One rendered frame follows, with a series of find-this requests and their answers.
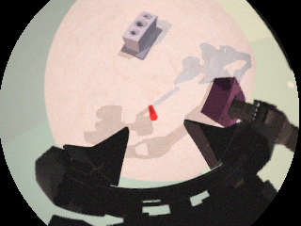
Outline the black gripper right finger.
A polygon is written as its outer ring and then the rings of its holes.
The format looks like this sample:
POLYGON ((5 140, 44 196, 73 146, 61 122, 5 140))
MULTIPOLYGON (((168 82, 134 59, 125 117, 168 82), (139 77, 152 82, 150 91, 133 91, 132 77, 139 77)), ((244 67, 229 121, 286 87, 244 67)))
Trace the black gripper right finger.
POLYGON ((247 127, 247 120, 237 121, 237 124, 231 124, 229 127, 214 127, 207 123, 199 123, 199 121, 184 120, 183 125, 185 131, 191 136, 193 142, 202 153, 204 161, 207 162, 210 169, 221 166, 219 159, 226 153, 227 148, 233 141, 238 131, 247 127))

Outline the red peg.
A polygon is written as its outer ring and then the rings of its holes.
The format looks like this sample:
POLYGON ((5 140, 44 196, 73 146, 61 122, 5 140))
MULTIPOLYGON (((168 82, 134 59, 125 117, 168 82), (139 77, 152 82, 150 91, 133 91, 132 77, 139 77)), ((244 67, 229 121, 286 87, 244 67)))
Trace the red peg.
POLYGON ((157 113, 155 113, 153 105, 150 105, 150 119, 152 121, 157 121, 158 120, 158 116, 157 116, 157 113))

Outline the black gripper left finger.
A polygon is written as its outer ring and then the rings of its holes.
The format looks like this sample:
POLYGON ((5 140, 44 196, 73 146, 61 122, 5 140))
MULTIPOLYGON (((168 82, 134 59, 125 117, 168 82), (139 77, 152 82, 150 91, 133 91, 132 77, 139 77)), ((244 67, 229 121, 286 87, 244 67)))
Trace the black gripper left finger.
POLYGON ((71 159, 87 162, 96 169, 112 186, 119 185, 121 166, 123 166, 125 150, 128 146, 129 127, 121 128, 112 137, 102 140, 101 143, 89 146, 74 146, 64 144, 64 150, 71 154, 71 159))

